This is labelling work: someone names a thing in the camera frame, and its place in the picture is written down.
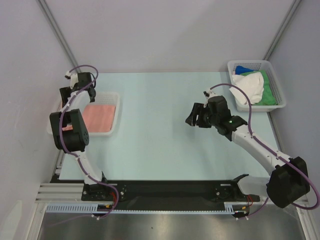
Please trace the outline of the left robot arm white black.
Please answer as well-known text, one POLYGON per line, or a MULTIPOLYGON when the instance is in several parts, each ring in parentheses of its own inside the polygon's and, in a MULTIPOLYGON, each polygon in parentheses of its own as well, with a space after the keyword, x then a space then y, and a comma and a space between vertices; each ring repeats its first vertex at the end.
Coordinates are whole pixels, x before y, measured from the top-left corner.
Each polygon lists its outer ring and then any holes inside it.
POLYGON ((96 98, 95 81, 90 72, 67 73, 70 86, 59 89, 61 109, 49 115, 54 144, 57 149, 73 156, 84 176, 83 195, 105 200, 110 187, 102 170, 90 160, 86 153, 90 137, 83 113, 96 98))

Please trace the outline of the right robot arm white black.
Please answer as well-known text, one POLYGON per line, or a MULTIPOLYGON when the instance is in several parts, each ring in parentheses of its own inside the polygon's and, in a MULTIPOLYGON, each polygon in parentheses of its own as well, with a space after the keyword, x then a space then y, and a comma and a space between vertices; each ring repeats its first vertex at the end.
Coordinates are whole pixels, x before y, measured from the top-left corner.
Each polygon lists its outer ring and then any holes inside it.
POLYGON ((246 150, 268 173, 268 177, 243 175, 230 188, 230 195, 242 201, 248 195, 269 198, 277 207, 285 208, 310 192, 306 162, 272 149, 249 131, 249 124, 232 115, 223 96, 213 96, 205 104, 195 103, 185 122, 192 127, 216 128, 229 141, 246 150))

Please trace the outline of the pink terry towel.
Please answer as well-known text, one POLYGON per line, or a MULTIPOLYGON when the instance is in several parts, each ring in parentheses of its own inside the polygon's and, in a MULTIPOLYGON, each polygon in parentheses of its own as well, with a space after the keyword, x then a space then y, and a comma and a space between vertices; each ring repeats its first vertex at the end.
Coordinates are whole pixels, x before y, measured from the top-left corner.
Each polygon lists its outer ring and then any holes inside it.
POLYGON ((85 107, 82 118, 89 134, 107 134, 113 127, 116 105, 89 104, 85 107))

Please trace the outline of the white towel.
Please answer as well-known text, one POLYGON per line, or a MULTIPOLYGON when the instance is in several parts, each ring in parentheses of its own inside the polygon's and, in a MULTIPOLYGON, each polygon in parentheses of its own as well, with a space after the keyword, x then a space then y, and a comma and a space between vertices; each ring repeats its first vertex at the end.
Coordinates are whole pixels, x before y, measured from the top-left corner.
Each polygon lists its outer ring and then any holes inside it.
POLYGON ((262 100, 264 78, 260 72, 249 72, 248 75, 233 74, 232 80, 234 85, 246 94, 252 105, 262 100))

